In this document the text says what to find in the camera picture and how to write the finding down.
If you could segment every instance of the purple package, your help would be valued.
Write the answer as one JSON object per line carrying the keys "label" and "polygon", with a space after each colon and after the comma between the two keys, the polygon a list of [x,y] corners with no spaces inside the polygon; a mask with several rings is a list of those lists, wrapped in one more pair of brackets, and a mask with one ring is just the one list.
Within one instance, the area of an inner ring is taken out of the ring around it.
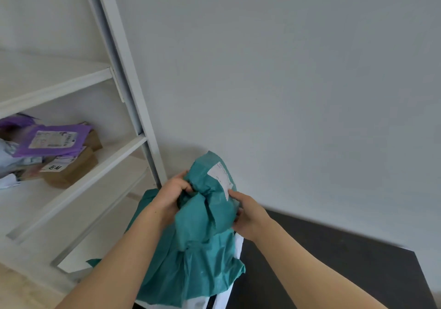
{"label": "purple package", "polygon": [[80,153],[90,125],[39,125],[19,144],[13,157],[62,156]]}
{"label": "purple package", "polygon": [[0,128],[25,128],[35,124],[35,118],[26,114],[17,113],[0,120]]}

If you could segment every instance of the person's right hand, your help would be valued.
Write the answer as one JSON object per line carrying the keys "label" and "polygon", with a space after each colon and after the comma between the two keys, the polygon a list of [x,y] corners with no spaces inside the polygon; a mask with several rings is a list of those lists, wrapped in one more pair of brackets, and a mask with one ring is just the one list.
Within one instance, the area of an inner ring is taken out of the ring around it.
{"label": "person's right hand", "polygon": [[228,193],[233,199],[242,203],[242,208],[239,208],[233,224],[234,231],[242,237],[256,242],[259,234],[272,221],[271,217],[252,197],[231,189],[228,190]]}

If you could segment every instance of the crumpled teal plastic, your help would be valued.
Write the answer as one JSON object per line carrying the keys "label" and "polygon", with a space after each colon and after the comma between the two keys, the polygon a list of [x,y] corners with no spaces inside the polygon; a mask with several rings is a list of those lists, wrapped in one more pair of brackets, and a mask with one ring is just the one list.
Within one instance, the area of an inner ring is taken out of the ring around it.
{"label": "crumpled teal plastic", "polygon": [[[208,175],[213,167],[217,178]],[[209,151],[196,159],[184,179],[195,193],[183,192],[179,197],[180,210],[159,240],[137,300],[181,307],[184,300],[226,291],[245,272],[244,264],[234,257],[231,226],[238,202],[225,195],[224,188],[236,187],[224,162]],[[144,193],[127,230],[157,193],[157,189]],[[95,267],[100,260],[87,262]]]}

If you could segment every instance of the hand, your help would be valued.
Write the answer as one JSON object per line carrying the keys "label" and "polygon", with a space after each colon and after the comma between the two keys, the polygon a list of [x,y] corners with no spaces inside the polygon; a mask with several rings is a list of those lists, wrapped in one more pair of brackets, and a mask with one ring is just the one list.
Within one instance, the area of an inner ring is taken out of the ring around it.
{"label": "hand", "polygon": [[168,180],[148,206],[155,214],[159,215],[164,227],[172,224],[175,220],[175,215],[179,210],[176,201],[182,191],[185,190],[187,193],[193,191],[190,184],[184,180],[187,172],[187,170],[181,172]]}
{"label": "hand", "polygon": [[240,192],[228,190],[229,195],[242,203],[239,208],[233,229],[242,237],[256,242],[267,225],[272,221],[266,210],[252,197]]}

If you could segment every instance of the person's left hand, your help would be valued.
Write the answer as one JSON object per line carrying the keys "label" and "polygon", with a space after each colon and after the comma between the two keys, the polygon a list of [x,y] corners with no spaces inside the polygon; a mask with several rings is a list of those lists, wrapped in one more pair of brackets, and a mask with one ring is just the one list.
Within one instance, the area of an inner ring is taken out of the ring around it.
{"label": "person's left hand", "polygon": [[187,170],[181,172],[168,180],[149,205],[161,217],[164,227],[173,223],[179,210],[176,201],[182,191],[185,190],[187,193],[193,191],[190,184],[184,180],[187,172]]}

